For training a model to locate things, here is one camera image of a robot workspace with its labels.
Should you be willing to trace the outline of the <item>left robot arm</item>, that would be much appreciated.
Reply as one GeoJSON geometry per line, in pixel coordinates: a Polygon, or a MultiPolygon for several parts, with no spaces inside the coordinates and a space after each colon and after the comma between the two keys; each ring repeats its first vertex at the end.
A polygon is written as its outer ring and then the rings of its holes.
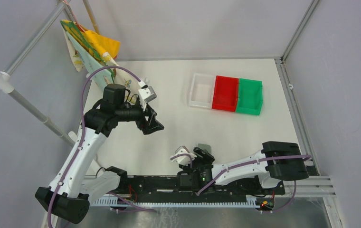
{"type": "Polygon", "coordinates": [[[128,189],[127,172],[115,167],[92,181],[83,182],[100,147],[120,122],[135,122],[144,135],[164,129],[149,105],[157,97],[152,87],[145,85],[139,89],[134,104],[127,102],[126,92],[123,85],[109,84],[104,88],[103,97],[84,114],[79,139],[61,170],[48,187],[36,191],[35,197],[47,212],[50,228],[52,215],[78,224],[90,206],[105,194],[112,190],[120,194],[128,189]]]}

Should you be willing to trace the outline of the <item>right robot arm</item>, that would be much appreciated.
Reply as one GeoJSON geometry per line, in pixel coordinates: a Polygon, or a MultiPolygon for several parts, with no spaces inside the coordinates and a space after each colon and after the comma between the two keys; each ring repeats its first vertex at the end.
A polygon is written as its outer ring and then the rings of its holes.
{"type": "Polygon", "coordinates": [[[182,169],[181,175],[189,175],[191,189],[197,195],[214,186],[226,186],[234,181],[251,178],[256,192],[265,194],[280,181],[299,181],[309,177],[305,161],[311,155],[303,155],[296,143],[269,141],[262,149],[236,161],[215,163],[211,147],[199,144],[189,151],[180,146],[170,157],[182,169]]]}

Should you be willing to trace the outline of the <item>green leather card holder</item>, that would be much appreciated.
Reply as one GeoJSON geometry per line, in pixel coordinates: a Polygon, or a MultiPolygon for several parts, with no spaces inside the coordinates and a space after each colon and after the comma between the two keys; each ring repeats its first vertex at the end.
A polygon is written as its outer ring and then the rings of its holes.
{"type": "Polygon", "coordinates": [[[211,146],[208,144],[198,143],[198,148],[201,150],[206,150],[208,153],[211,153],[211,146]]]}

